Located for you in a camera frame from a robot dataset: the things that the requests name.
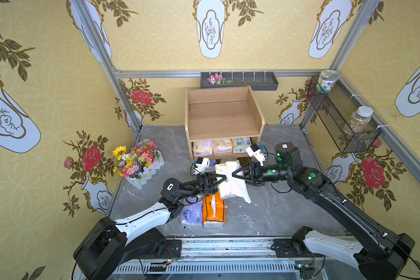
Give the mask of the yellow tissue pack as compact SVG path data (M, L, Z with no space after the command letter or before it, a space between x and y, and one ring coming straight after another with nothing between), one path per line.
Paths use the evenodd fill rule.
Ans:
M252 201L247 191L246 182L236 179L232 176L232 172L241 168L239 161L227 161L215 166L216 174L226 175L227 180L219 184L219 194L222 200L240 197L250 204Z

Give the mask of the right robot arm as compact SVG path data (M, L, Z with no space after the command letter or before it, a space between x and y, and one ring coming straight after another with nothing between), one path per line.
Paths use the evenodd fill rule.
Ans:
M356 239L348 242L301 227L292 237L297 255L309 253L330 257L358 270L367 280L396 280L411 259L415 241L405 233L396 234L372 219L337 190L334 183L315 168L304 166L297 147L290 142L275 146L275 164L264 165L260 147L253 145L250 162L232 172L232 177L253 186L286 181L290 190L315 203Z

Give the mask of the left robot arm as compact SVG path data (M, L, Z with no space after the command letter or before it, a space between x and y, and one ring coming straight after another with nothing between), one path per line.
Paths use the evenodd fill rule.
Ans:
M156 227L175 219L190 205L188 198L215 194L226 178L214 172L186 183L168 178L153 206L118 220L100 219L75 250L76 267L88 280L106 280L123 262L162 249L165 238Z

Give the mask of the white purple tissue pack bottom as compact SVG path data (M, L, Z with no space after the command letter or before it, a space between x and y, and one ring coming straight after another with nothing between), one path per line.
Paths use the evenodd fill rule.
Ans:
M210 168L214 168L216 165L218 164L218 162L217 162L217 160L211 160L210 162L209 162L209 167Z

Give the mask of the green white tissue pack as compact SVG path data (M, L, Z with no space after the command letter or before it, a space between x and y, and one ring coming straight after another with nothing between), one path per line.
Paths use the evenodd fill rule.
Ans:
M246 153L246 149L252 146L251 139L245 138L232 138L232 152L234 154Z

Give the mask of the cream tissue pack middle-centre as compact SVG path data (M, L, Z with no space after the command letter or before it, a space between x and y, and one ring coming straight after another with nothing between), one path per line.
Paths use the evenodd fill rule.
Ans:
M231 139L217 139L213 140L213 152L214 154L226 154L232 152L232 140Z

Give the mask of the white orange tissue pack middle-left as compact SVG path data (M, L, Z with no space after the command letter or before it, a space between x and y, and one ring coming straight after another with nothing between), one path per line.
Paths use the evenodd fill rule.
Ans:
M211 156L214 153L213 140L194 141L192 143L192 152L196 157Z

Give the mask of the wooden three-tier shelf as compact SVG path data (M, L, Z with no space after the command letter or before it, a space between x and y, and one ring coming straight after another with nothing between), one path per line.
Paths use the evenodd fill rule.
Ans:
M265 119L249 86L188 89L185 91L185 134L190 159L193 143L249 138L259 144Z

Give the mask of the colourful flower bouquet planter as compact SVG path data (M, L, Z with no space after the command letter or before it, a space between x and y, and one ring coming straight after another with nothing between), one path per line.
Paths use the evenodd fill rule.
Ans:
M119 146L112 155L117 160L114 173L139 190L165 165L154 140L143 140L130 150Z

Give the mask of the small pink flowers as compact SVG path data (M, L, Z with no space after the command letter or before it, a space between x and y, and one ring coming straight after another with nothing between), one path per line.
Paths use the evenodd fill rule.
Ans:
M221 73L214 73L207 78L210 85L233 85L234 81L225 79Z

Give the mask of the clear jar with filling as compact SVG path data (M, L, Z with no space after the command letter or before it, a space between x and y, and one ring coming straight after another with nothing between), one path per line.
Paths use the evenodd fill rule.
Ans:
M370 107L358 107L358 109L352 113L350 120L344 126L343 132L346 135L361 133L367 124L371 121L373 113L374 111Z

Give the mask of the white lidded jar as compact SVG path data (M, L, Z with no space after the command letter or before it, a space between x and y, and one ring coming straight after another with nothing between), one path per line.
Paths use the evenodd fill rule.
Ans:
M335 70L322 71L316 83L316 91L319 93L329 93L338 81L339 76L339 72Z

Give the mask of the metal base rail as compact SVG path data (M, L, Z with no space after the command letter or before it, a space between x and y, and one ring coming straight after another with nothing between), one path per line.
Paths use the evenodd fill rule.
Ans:
M73 257L89 280L105 280L116 268L138 257L161 259L167 256L170 245L179 250L174 256L190 253L197 261L208 260L221 267L233 263L254 263L275 254L279 259L326 256L356 268L368 280L394 280L400 273L401 261L394 261L394 253L385 234L371 231L366 237L371 246L326 236L309 227L302 227L291 238L191 238L168 240L153 228L129 239L124 233L110 229L96 231L82 242Z

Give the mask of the grey wall hook rack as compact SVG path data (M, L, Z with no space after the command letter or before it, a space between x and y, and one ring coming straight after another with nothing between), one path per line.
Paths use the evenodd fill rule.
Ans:
M225 79L234 81L233 85L210 85L207 78L214 73L222 74ZM207 88L230 88L250 86L253 91L276 91L279 81L271 71L208 71L200 72L200 87Z

